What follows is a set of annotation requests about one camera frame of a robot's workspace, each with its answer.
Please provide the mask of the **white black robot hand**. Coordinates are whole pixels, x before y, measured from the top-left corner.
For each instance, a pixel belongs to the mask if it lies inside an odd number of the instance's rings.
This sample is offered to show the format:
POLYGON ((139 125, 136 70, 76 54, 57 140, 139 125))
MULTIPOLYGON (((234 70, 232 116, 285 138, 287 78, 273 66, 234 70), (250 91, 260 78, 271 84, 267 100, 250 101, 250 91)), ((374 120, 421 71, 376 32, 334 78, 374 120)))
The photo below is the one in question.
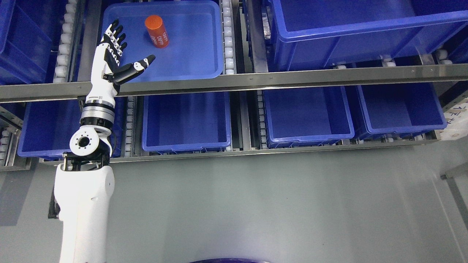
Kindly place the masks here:
POLYGON ((126 34, 119 20, 114 20, 105 28, 102 38, 95 49, 91 69, 91 91, 86 103, 100 103, 115 106, 115 97, 120 86, 137 78, 154 62, 155 55, 121 65, 127 43, 126 34))

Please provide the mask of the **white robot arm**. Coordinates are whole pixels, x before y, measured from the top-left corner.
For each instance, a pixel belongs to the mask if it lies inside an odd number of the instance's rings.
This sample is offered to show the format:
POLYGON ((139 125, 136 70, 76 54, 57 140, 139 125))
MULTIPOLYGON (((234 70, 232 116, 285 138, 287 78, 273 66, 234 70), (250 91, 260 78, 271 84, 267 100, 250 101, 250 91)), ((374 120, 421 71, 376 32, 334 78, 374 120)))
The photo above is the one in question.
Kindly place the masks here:
POLYGON ((115 106, 86 102, 80 128, 69 140, 69 152, 57 166, 54 198, 63 222, 61 263, 105 263, 107 222, 115 177, 108 137, 115 106))

